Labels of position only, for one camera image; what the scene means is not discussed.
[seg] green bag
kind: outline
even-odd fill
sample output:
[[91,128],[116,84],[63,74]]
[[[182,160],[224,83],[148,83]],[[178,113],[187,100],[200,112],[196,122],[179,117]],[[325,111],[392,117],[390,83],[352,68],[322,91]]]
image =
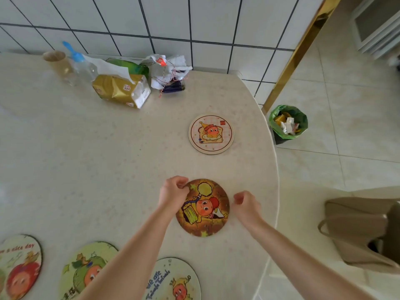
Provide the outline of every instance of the green bag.
[[114,58],[108,58],[106,62],[117,66],[127,67],[130,75],[145,75],[146,79],[149,78],[149,68],[144,64],[136,64],[133,62]]
[[[296,135],[286,135],[282,128],[275,123],[274,119],[279,116],[281,111],[289,113],[294,118],[294,123],[298,123],[300,131]],[[303,114],[297,107],[290,105],[278,105],[271,113],[268,119],[271,128],[276,132],[276,134],[282,139],[294,139],[300,136],[308,128],[307,116]]]

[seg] round coaster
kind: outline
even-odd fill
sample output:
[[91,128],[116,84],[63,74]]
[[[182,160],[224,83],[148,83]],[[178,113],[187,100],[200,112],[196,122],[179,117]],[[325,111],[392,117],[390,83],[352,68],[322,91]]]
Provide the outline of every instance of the round coaster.
[[190,181],[189,193],[176,218],[188,233],[207,237],[218,232],[227,222],[229,200],[219,184],[208,179]]
[[78,249],[63,267],[58,298],[69,300],[77,297],[117,253],[115,247],[101,241]]
[[200,300],[200,282],[193,268],[178,258],[156,262],[142,300]]
[[232,145],[233,127],[225,117],[206,114],[197,117],[189,126],[189,141],[198,151],[216,155]]
[[21,299],[33,286],[42,267],[39,242],[14,235],[0,244],[0,298]]

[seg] table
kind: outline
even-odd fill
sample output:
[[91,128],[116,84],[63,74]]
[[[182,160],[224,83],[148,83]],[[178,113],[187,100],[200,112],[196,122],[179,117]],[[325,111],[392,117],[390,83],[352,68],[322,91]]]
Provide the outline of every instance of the table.
[[[153,90],[142,109],[101,100],[59,81],[40,56],[1,54],[0,237],[25,233],[43,247],[43,267],[24,298],[55,299],[69,256],[92,241],[121,248],[154,210],[163,181],[208,178],[230,200],[243,189],[276,225],[278,175],[266,119],[234,75],[192,71],[186,90]],[[231,118],[232,146],[205,155],[189,142],[205,113]],[[217,234],[189,235],[173,219],[159,257],[196,271],[202,298],[252,299],[268,255],[231,213]]]

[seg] white plastic bag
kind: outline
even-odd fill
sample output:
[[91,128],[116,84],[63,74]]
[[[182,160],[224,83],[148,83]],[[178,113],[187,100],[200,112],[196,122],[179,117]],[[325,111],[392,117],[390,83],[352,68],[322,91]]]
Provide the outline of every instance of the white plastic bag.
[[164,55],[149,55],[141,63],[149,67],[151,87],[157,90],[164,89],[172,80],[182,80],[193,69],[192,66],[186,66],[184,55],[168,58]]

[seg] tiled floor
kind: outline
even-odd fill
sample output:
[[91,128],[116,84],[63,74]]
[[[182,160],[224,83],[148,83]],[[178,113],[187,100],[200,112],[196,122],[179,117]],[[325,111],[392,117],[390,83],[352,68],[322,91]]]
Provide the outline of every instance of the tiled floor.
[[[349,18],[360,1],[339,4],[275,103],[297,106],[309,121],[302,136],[276,147],[281,179],[347,191],[400,184],[400,73],[356,50]],[[259,296],[302,299],[279,278]]]

